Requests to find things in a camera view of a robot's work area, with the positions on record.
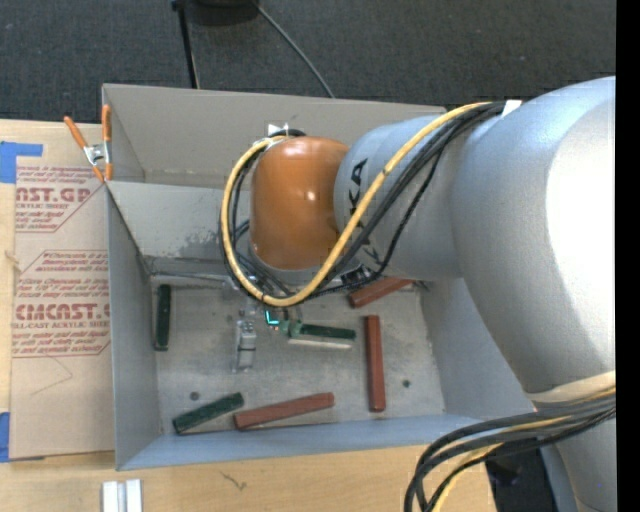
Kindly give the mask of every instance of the yellow cable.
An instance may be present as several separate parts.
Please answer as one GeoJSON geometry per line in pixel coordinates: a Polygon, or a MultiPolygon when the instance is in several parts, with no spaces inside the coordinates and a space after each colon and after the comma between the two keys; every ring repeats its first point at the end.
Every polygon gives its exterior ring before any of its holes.
{"type": "Polygon", "coordinates": [[[396,165],[398,165],[398,162],[400,162],[409,153],[409,151],[411,151],[422,139],[424,139],[427,135],[429,135],[430,133],[433,133],[435,130],[440,128],[440,126],[445,124],[447,121],[450,121],[454,117],[457,117],[460,114],[463,114],[464,112],[471,110],[479,105],[483,105],[485,103],[486,102],[473,103],[470,105],[459,107],[450,112],[447,112],[446,114],[443,114],[442,116],[438,117],[437,119],[429,123],[427,126],[425,126],[420,131],[418,131],[411,139],[409,139],[409,141],[407,141],[396,152],[396,154],[389,159],[387,164],[384,166],[384,169],[373,180],[373,182],[365,192],[364,196],[362,197],[362,200],[360,201],[360,204],[358,205],[355,212],[353,213],[351,219],[345,226],[342,234],[340,235],[340,238],[338,238],[338,241],[333,246],[333,249],[329,253],[329,256],[327,257],[325,262],[322,264],[322,267],[320,267],[320,270],[316,273],[315,276],[313,276],[311,281],[302,290],[300,290],[299,292],[297,292],[296,294],[290,297],[274,297],[272,295],[266,295],[264,291],[254,286],[253,283],[251,283],[251,281],[247,279],[247,277],[244,275],[244,272],[240,268],[240,265],[238,264],[235,254],[233,253],[233,247],[231,245],[231,236],[229,233],[229,223],[228,223],[228,219],[229,219],[228,209],[229,209],[229,203],[231,201],[231,195],[233,193],[233,186],[234,186],[235,179],[240,173],[240,171],[242,170],[242,168],[245,166],[247,161],[253,155],[255,155],[258,151],[261,151],[263,148],[273,144],[276,138],[264,139],[256,143],[240,158],[240,160],[238,160],[235,167],[231,171],[231,174],[229,175],[229,178],[227,180],[227,184],[222,196],[222,206],[221,206],[221,212],[220,212],[220,224],[222,229],[222,245],[224,248],[224,252],[227,256],[227,259],[229,261],[229,266],[231,267],[231,271],[236,276],[240,284],[242,284],[245,290],[247,290],[256,299],[264,302],[265,304],[268,304],[269,306],[286,308],[302,302],[309,295],[311,295],[316,290],[316,288],[318,288],[320,283],[322,283],[322,280],[327,276],[327,274],[329,273],[329,271],[331,270],[335,262],[338,260],[338,258],[340,257],[340,254],[342,254],[342,250],[347,245],[349,238],[351,237],[356,227],[358,226],[360,219],[362,219],[365,212],[367,211],[367,208],[369,207],[369,204],[371,203],[374,195],[378,192],[378,190],[380,190],[380,188],[382,187],[382,184],[384,183],[384,180],[391,173],[391,171],[393,171],[396,165]]]}
{"type": "MultiPolygon", "coordinates": [[[[492,444],[490,446],[487,446],[485,448],[478,448],[476,450],[473,450],[471,452],[469,452],[461,461],[460,463],[456,466],[456,469],[464,466],[465,464],[467,464],[468,462],[471,462],[473,460],[476,459],[481,459],[482,457],[484,457],[486,454],[488,454],[489,452],[499,448],[500,446],[502,446],[504,443],[497,443],[497,444],[492,444]]],[[[449,480],[449,482],[447,483],[447,485],[444,487],[444,489],[442,490],[442,494],[440,495],[440,499],[436,502],[435,506],[433,507],[433,512],[440,512],[440,510],[442,510],[442,504],[444,503],[444,500],[446,499],[446,497],[448,496],[448,494],[445,494],[445,491],[452,487],[456,481],[464,474],[464,471],[458,473],[456,476],[454,476],[451,480],[449,480]]]]}

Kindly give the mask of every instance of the bin floor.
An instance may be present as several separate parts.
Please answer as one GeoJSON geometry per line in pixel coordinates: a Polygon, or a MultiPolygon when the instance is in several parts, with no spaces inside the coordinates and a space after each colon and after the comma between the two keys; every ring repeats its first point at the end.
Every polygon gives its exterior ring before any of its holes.
{"type": "MultiPolygon", "coordinates": [[[[297,345],[269,328],[259,310],[252,369],[232,371],[236,322],[246,296],[227,285],[173,287],[169,350],[156,354],[162,427],[172,419],[231,393],[242,393],[243,409],[333,392],[331,409],[269,423],[265,427],[304,425],[402,416],[441,414],[444,402],[420,290],[407,287],[373,304],[352,309],[344,295],[318,298],[302,306],[305,323],[354,329],[349,349],[297,345]],[[384,412],[368,407],[364,316],[382,324],[386,402],[384,412]]],[[[234,428],[226,414],[190,432],[234,428]]]]}

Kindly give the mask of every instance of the black cable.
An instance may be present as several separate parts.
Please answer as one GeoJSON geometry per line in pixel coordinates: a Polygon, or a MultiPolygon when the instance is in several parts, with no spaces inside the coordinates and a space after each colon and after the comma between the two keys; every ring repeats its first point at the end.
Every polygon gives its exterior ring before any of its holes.
{"type": "Polygon", "coordinates": [[[560,441],[568,439],[569,437],[573,437],[575,435],[581,434],[582,432],[585,432],[586,430],[589,430],[597,426],[598,424],[613,418],[614,416],[615,416],[615,407],[613,408],[613,410],[605,411],[602,414],[596,415],[585,422],[582,422],[569,429],[565,429],[564,431],[558,434],[548,436],[545,439],[535,440],[535,441],[527,440],[525,442],[519,442],[519,443],[507,443],[503,446],[499,446],[495,450],[492,450],[491,452],[477,459],[469,461],[461,465],[460,467],[456,468],[449,476],[447,476],[447,478],[445,478],[440,483],[438,488],[431,495],[431,498],[429,500],[430,503],[425,503],[425,506],[423,506],[422,509],[424,512],[432,512],[433,508],[438,503],[438,500],[442,497],[443,492],[446,490],[451,480],[453,480],[453,478],[455,478],[457,474],[464,471],[465,469],[468,469],[469,467],[475,466],[483,462],[487,462],[489,460],[503,458],[503,457],[512,457],[520,453],[540,449],[549,444],[558,443],[560,441]]]}
{"type": "Polygon", "coordinates": [[[594,400],[579,402],[576,404],[568,405],[566,407],[547,408],[540,411],[510,416],[506,418],[496,418],[493,420],[474,423],[473,425],[459,428],[431,443],[418,460],[417,467],[422,465],[427,458],[433,456],[444,446],[464,437],[474,436],[483,432],[489,432],[491,430],[498,430],[501,428],[525,425],[527,423],[553,419],[558,417],[558,415],[584,416],[594,414],[603,407],[609,406],[614,401],[615,396],[607,396],[594,400]]]}
{"type": "Polygon", "coordinates": [[[247,160],[244,167],[240,171],[238,177],[236,178],[236,182],[234,183],[233,197],[231,199],[231,203],[232,203],[231,225],[230,225],[231,229],[229,230],[229,233],[231,234],[231,242],[234,248],[235,248],[235,241],[236,241],[236,226],[238,223],[238,205],[240,203],[240,191],[242,189],[242,183],[244,182],[244,179],[249,173],[249,171],[251,170],[251,167],[253,166],[255,161],[258,159],[258,156],[260,156],[261,154],[262,152],[256,153],[255,155],[252,155],[251,158],[249,158],[249,160],[247,160]]]}
{"type": "MultiPolygon", "coordinates": [[[[326,284],[328,284],[331,280],[333,280],[335,276],[338,275],[346,267],[346,265],[348,265],[351,262],[351,260],[355,257],[355,255],[360,250],[364,242],[368,240],[374,228],[380,223],[384,215],[388,212],[391,205],[397,200],[397,198],[400,196],[402,191],[406,189],[407,185],[413,180],[416,174],[422,168],[424,168],[427,162],[430,159],[434,158],[434,156],[437,156],[439,160],[446,146],[451,142],[451,140],[453,140],[453,138],[455,138],[456,135],[459,135],[463,130],[468,129],[474,124],[495,115],[497,112],[502,111],[502,109],[504,108],[504,104],[505,102],[500,101],[500,102],[493,102],[490,104],[480,105],[475,109],[465,112],[464,114],[456,117],[455,119],[452,119],[450,121],[450,124],[445,125],[445,127],[443,127],[441,130],[438,130],[437,132],[435,132],[432,135],[432,137],[427,141],[427,143],[412,158],[409,164],[407,164],[401,176],[396,180],[396,182],[393,184],[393,186],[391,187],[387,195],[382,199],[377,210],[368,220],[366,226],[362,228],[356,240],[353,242],[353,244],[351,244],[349,250],[342,256],[342,258],[338,261],[338,263],[336,263],[334,268],[331,270],[331,272],[327,275],[327,277],[323,281],[323,284],[320,285],[320,291],[310,295],[309,299],[320,296],[320,294],[324,294],[324,291],[322,289],[323,286],[326,286],[326,284]]],[[[404,215],[403,221],[401,222],[400,229],[404,229],[404,226],[407,224],[409,218],[411,217],[411,213],[413,213],[413,210],[417,206],[422,194],[428,187],[433,177],[433,174],[436,170],[436,166],[437,164],[434,164],[430,174],[427,176],[427,179],[425,180],[425,183],[423,183],[423,187],[420,188],[418,194],[416,195],[416,197],[414,197],[414,200],[412,201],[412,204],[410,205],[409,210],[404,215]]],[[[381,269],[378,269],[376,271],[377,274],[374,276],[371,276],[369,279],[363,282],[361,286],[365,286],[366,284],[369,284],[377,280],[381,276],[389,260],[391,259],[391,255],[393,254],[393,250],[395,249],[399,236],[400,236],[400,231],[397,230],[396,234],[394,235],[392,245],[390,246],[391,250],[387,251],[387,255],[383,260],[383,265],[381,269]]],[[[327,290],[327,292],[332,293],[335,291],[340,291],[342,288],[343,287],[333,288],[333,289],[330,289],[330,291],[327,290]]]]}
{"type": "Polygon", "coordinates": [[[418,495],[418,501],[421,507],[425,508],[426,499],[424,497],[424,489],[418,485],[418,482],[421,482],[431,469],[441,464],[445,460],[449,460],[463,453],[471,452],[476,449],[498,443],[504,443],[505,446],[508,446],[501,447],[501,449],[498,451],[492,451],[491,455],[487,455],[487,458],[504,457],[516,453],[513,451],[505,451],[507,450],[507,448],[509,450],[523,450],[524,448],[526,448],[527,450],[536,449],[540,446],[543,446],[542,443],[548,444],[551,442],[557,442],[560,439],[556,437],[558,435],[567,436],[571,432],[582,427],[584,427],[584,430],[588,428],[589,425],[593,426],[596,423],[604,421],[604,419],[607,419],[612,414],[615,414],[615,395],[598,398],[595,400],[589,400],[567,407],[557,407],[554,409],[546,409],[535,413],[527,413],[510,418],[490,420],[487,422],[470,425],[469,427],[464,427],[462,429],[451,432],[432,443],[420,457],[420,460],[418,461],[416,467],[414,478],[407,488],[407,493],[405,495],[405,510],[411,510],[413,498],[416,494],[418,495]],[[526,424],[534,424],[541,420],[554,418],[564,419],[545,427],[532,427],[532,429],[529,430],[509,430],[506,432],[500,432],[498,434],[486,435],[472,441],[457,444],[447,450],[440,451],[446,445],[451,444],[452,442],[460,438],[475,435],[480,432],[495,430],[496,428],[507,426],[511,428],[519,425],[526,426],[526,424]],[[537,439],[542,434],[546,434],[548,436],[546,438],[548,441],[540,441],[539,439],[537,439]],[[530,439],[531,437],[535,437],[535,441],[532,441],[530,439]]]}
{"type": "Polygon", "coordinates": [[[265,11],[260,6],[260,4],[258,2],[255,2],[254,0],[252,0],[251,3],[255,6],[255,8],[258,10],[258,12],[260,14],[262,14],[264,19],[266,19],[271,24],[271,26],[273,26],[273,28],[275,28],[280,33],[280,35],[285,39],[285,41],[287,41],[287,43],[289,43],[289,46],[291,46],[291,48],[293,48],[295,50],[295,52],[302,58],[302,60],[309,67],[311,72],[318,79],[318,81],[322,85],[322,87],[325,90],[325,92],[327,93],[327,95],[330,98],[335,98],[336,97],[335,94],[333,94],[333,91],[327,85],[327,82],[324,81],[324,78],[322,78],[322,75],[320,75],[320,72],[316,69],[316,67],[313,65],[313,63],[307,58],[307,56],[304,54],[304,52],[298,47],[298,45],[293,41],[293,39],[291,39],[289,34],[287,34],[284,31],[284,29],[280,25],[278,25],[278,23],[276,23],[276,21],[269,15],[269,13],[267,13],[267,11],[265,11]]]}
{"type": "MultiPolygon", "coordinates": [[[[249,221],[246,220],[244,221],[240,227],[237,230],[237,235],[236,235],[236,240],[238,240],[244,233],[246,233],[249,230],[249,221]]],[[[275,276],[273,276],[271,273],[269,273],[268,271],[264,270],[264,269],[260,269],[257,265],[254,265],[254,263],[251,261],[250,258],[248,258],[247,256],[244,256],[242,253],[236,253],[236,257],[238,258],[238,261],[241,262],[244,267],[247,269],[247,271],[250,274],[253,274],[256,276],[256,278],[260,279],[262,282],[266,282],[269,283],[269,290],[270,291],[275,291],[276,289],[285,293],[285,294],[290,294],[291,290],[289,290],[289,288],[287,288],[287,286],[280,281],[278,278],[276,278],[275,276]]]]}
{"type": "Polygon", "coordinates": [[[182,45],[187,58],[187,68],[189,71],[189,82],[192,89],[200,89],[198,83],[198,75],[196,74],[195,61],[193,59],[193,50],[191,49],[191,37],[189,36],[189,25],[184,12],[185,0],[171,0],[171,8],[178,13],[178,21],[180,23],[180,33],[182,35],[182,45]]]}

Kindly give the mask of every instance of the black cord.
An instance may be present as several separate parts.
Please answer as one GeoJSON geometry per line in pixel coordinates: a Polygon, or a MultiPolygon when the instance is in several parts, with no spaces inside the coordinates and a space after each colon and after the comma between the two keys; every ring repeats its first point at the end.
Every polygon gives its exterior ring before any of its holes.
{"type": "MultiPolygon", "coordinates": [[[[406,189],[407,185],[427,164],[427,162],[434,157],[437,157],[439,159],[446,146],[451,142],[451,140],[453,140],[456,135],[459,135],[463,130],[468,129],[474,124],[477,124],[502,111],[502,109],[504,108],[504,104],[505,102],[500,101],[480,105],[475,109],[469,110],[464,114],[456,117],[455,119],[452,119],[448,126],[444,127],[444,129],[438,130],[432,135],[432,137],[426,142],[426,144],[412,158],[409,164],[407,164],[400,177],[396,180],[387,195],[380,202],[376,211],[367,221],[366,226],[362,228],[358,237],[354,240],[353,244],[351,244],[349,250],[338,261],[338,263],[336,263],[334,268],[324,279],[323,283],[320,285],[320,290],[322,290],[324,286],[332,281],[335,276],[338,275],[353,260],[363,244],[369,239],[369,236],[371,235],[375,227],[380,223],[384,215],[386,215],[386,213],[389,211],[392,204],[398,199],[400,194],[406,189]]],[[[408,211],[405,213],[403,221],[401,222],[401,227],[396,231],[396,234],[394,235],[394,241],[392,241],[392,246],[390,246],[391,250],[387,251],[387,255],[382,262],[382,267],[376,271],[376,275],[371,276],[369,279],[363,282],[362,286],[365,286],[366,284],[377,280],[386,268],[393,254],[393,250],[395,249],[395,246],[397,244],[400,232],[402,229],[404,229],[404,226],[411,217],[411,213],[413,213],[413,210],[417,206],[420,198],[422,197],[422,194],[431,182],[433,174],[436,170],[436,165],[437,164],[434,164],[434,166],[432,166],[431,171],[427,176],[425,183],[423,184],[423,187],[420,188],[418,194],[416,195],[416,197],[414,197],[414,200],[412,201],[412,204],[410,205],[408,211]]],[[[317,295],[312,294],[309,299],[314,298],[315,296],[317,295]]]]}
{"type": "MultiPolygon", "coordinates": [[[[290,137],[300,137],[305,135],[305,133],[301,130],[297,130],[297,129],[289,129],[289,128],[284,128],[282,130],[279,130],[275,133],[272,133],[270,136],[271,137],[275,137],[278,135],[286,135],[286,136],[290,136],[290,137]]],[[[264,153],[264,151],[266,151],[267,148],[262,149],[261,151],[256,152],[255,154],[253,154],[251,156],[251,158],[249,158],[247,160],[247,162],[245,162],[243,168],[240,170],[240,172],[238,173],[238,175],[235,178],[235,181],[232,185],[232,192],[231,192],[231,215],[228,218],[228,230],[231,236],[231,246],[233,249],[234,254],[236,255],[236,259],[238,260],[238,263],[240,263],[243,267],[244,267],[244,273],[245,275],[248,273],[249,275],[253,275],[255,276],[255,278],[257,280],[259,280],[259,283],[261,285],[264,285],[264,288],[269,292],[269,293],[273,293],[274,291],[278,290],[282,293],[284,293],[285,295],[291,295],[291,290],[284,284],[282,283],[279,279],[277,279],[275,276],[273,276],[269,271],[267,271],[266,269],[259,269],[256,265],[254,265],[254,263],[251,261],[250,258],[246,257],[245,255],[239,253],[236,250],[236,246],[237,246],[237,242],[240,238],[240,236],[242,236],[244,233],[246,233],[246,231],[249,229],[249,221],[246,220],[244,221],[240,226],[237,225],[237,215],[238,215],[238,206],[239,206],[239,202],[240,202],[240,191],[242,188],[242,183],[244,182],[245,178],[248,176],[248,173],[251,171],[254,163],[258,160],[258,158],[260,157],[260,155],[262,155],[264,153]]],[[[221,229],[220,229],[220,224],[221,222],[221,218],[218,218],[218,233],[221,233],[221,229]]],[[[232,280],[234,282],[234,284],[236,286],[238,286],[241,290],[243,290],[248,296],[251,296],[251,294],[249,294],[248,291],[246,291],[244,289],[244,287],[242,286],[242,284],[240,283],[240,281],[237,279],[237,277],[235,276],[235,274],[233,273],[233,271],[231,270],[231,267],[229,266],[229,261],[227,259],[227,255],[224,252],[224,248],[222,247],[222,244],[219,244],[219,248],[220,248],[220,254],[222,257],[222,261],[224,263],[225,266],[225,270],[227,271],[227,273],[229,275],[231,275],[232,280]]]]}
{"type": "Polygon", "coordinates": [[[289,46],[291,46],[291,48],[293,48],[295,50],[295,52],[302,58],[302,60],[309,67],[311,72],[318,79],[318,81],[322,85],[322,88],[325,90],[327,95],[330,98],[335,98],[336,97],[335,94],[333,94],[333,91],[331,90],[329,85],[327,85],[327,82],[325,82],[324,78],[322,78],[322,75],[320,74],[320,72],[316,69],[316,67],[313,65],[313,63],[307,58],[307,56],[304,54],[304,52],[298,47],[298,45],[294,42],[294,40],[291,39],[289,34],[287,34],[285,32],[285,30],[280,25],[278,25],[278,23],[276,23],[276,21],[269,15],[269,13],[267,11],[265,11],[260,6],[260,4],[258,2],[252,0],[251,3],[258,10],[258,12],[264,17],[264,19],[266,19],[271,24],[271,26],[273,26],[273,28],[275,28],[280,33],[280,35],[285,39],[285,41],[287,41],[287,43],[289,43],[289,46]]]}
{"type": "Polygon", "coordinates": [[[193,59],[193,50],[191,49],[191,37],[189,36],[189,25],[184,12],[184,4],[186,0],[171,0],[171,8],[178,13],[178,21],[180,23],[180,33],[182,35],[182,45],[187,58],[187,68],[189,71],[189,82],[192,89],[200,89],[198,83],[198,75],[196,74],[196,65],[193,59]]]}
{"type": "Polygon", "coordinates": [[[420,457],[414,477],[405,494],[405,511],[412,509],[413,499],[416,496],[421,508],[423,510],[430,510],[427,508],[428,503],[420,482],[426,477],[429,471],[445,460],[493,444],[502,444],[502,446],[492,450],[491,453],[486,454],[482,459],[478,459],[476,463],[514,455],[522,451],[533,450],[545,444],[558,442],[570,435],[582,432],[610,418],[612,415],[615,415],[615,394],[566,407],[557,407],[510,418],[490,420],[451,432],[432,443],[420,457]],[[520,425],[526,427],[527,424],[533,425],[548,419],[558,419],[558,421],[544,427],[533,426],[531,429],[520,428],[485,435],[443,450],[446,445],[463,437],[496,430],[497,428],[516,427],[520,425]],[[547,437],[542,440],[538,439],[542,435],[546,435],[547,437]]]}
{"type": "Polygon", "coordinates": [[[338,292],[344,292],[344,291],[351,291],[351,290],[357,290],[362,288],[363,286],[366,286],[368,284],[371,284],[375,281],[377,281],[378,279],[380,279],[381,276],[374,276],[373,274],[370,274],[369,276],[366,276],[360,280],[357,281],[353,281],[351,283],[344,283],[341,285],[337,285],[331,288],[324,288],[321,289],[317,292],[312,293],[311,295],[309,295],[309,297],[307,297],[306,300],[312,300],[312,299],[316,299],[318,297],[322,297],[323,295],[329,295],[331,293],[338,293],[338,292]]]}

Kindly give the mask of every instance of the cardboard sheet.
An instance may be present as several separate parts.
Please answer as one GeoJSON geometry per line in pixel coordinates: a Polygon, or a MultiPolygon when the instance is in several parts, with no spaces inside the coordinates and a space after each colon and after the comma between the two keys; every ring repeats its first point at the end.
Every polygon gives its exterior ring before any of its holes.
{"type": "Polygon", "coordinates": [[[0,413],[9,409],[15,185],[0,183],[0,413]]]}
{"type": "MultiPolygon", "coordinates": [[[[100,142],[99,126],[79,127],[100,142]]],[[[0,134],[42,145],[41,157],[16,159],[15,235],[3,255],[15,274],[9,456],[110,450],[106,189],[63,123],[0,121],[0,134]]]]}

